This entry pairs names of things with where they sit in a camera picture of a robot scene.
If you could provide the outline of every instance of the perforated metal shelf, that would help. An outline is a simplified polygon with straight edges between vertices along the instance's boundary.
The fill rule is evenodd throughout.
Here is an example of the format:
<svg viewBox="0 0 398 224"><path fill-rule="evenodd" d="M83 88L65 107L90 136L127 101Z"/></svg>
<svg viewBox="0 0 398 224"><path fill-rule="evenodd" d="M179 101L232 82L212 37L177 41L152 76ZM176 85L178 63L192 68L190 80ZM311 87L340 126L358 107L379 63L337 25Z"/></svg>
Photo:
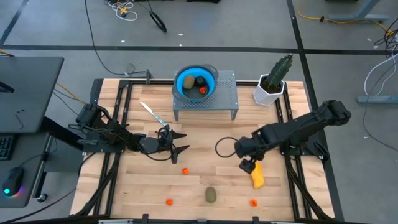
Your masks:
<svg viewBox="0 0 398 224"><path fill-rule="evenodd" d="M238 112L238 92L236 91L235 71L218 71L215 92L201 102L173 100L174 118L178 121L180 110L231 110L232 120Z"/></svg>

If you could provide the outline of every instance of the small orange object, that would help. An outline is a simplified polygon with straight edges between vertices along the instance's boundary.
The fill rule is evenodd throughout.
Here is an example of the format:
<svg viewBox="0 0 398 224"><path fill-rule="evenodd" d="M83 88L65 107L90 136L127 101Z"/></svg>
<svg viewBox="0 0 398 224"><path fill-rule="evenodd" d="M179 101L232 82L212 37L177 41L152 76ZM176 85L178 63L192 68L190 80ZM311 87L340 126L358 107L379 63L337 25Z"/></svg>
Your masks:
<svg viewBox="0 0 398 224"><path fill-rule="evenodd" d="M188 168L182 169L182 174L185 174L185 175L189 174Z"/></svg>
<svg viewBox="0 0 398 224"><path fill-rule="evenodd" d="M256 207L257 205L259 205L259 203L257 202L257 200L251 200L250 201L250 205L252 206L252 207Z"/></svg>
<svg viewBox="0 0 398 224"><path fill-rule="evenodd" d="M201 94L205 94L206 93L206 87L200 87L200 89L199 89L199 92L201 93Z"/></svg>
<svg viewBox="0 0 398 224"><path fill-rule="evenodd" d="M172 205L173 205L173 200L167 199L167 200L166 200L166 205L172 206Z"/></svg>

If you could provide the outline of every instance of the yellow toy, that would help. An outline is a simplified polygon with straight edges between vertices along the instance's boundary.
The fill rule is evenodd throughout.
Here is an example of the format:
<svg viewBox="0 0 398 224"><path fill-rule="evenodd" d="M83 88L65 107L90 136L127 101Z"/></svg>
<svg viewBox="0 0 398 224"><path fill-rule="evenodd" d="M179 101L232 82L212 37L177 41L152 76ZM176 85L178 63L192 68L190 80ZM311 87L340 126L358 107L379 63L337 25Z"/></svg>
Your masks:
<svg viewBox="0 0 398 224"><path fill-rule="evenodd" d="M255 189L259 189L264 185L264 176L262 175L262 166L260 162L256 162L256 168L251 173Z"/></svg>

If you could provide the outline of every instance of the potted plant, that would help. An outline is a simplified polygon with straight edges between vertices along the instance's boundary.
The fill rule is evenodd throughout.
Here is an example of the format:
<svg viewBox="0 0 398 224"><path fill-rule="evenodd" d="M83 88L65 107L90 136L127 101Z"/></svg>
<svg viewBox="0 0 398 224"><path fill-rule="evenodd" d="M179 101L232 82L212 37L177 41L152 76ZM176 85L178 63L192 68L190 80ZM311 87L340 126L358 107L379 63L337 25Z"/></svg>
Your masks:
<svg viewBox="0 0 398 224"><path fill-rule="evenodd" d="M254 101L261 106L269 106L283 94L285 89L285 77L292 66L293 55L288 54L281 58L272 68L270 74L260 76L259 83L253 92Z"/></svg>

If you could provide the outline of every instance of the computer mouse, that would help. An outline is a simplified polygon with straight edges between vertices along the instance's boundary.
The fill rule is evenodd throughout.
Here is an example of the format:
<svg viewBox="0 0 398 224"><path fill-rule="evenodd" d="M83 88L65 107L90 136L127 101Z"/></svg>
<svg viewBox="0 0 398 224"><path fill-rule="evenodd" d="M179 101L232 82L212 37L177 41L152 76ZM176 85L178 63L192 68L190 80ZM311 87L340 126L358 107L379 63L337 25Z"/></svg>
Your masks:
<svg viewBox="0 0 398 224"><path fill-rule="evenodd" d="M16 193L18 193L23 178L24 178L24 168L22 167L12 168L8 173L8 177L2 183L2 190L4 194L6 196L13 196Z"/></svg>

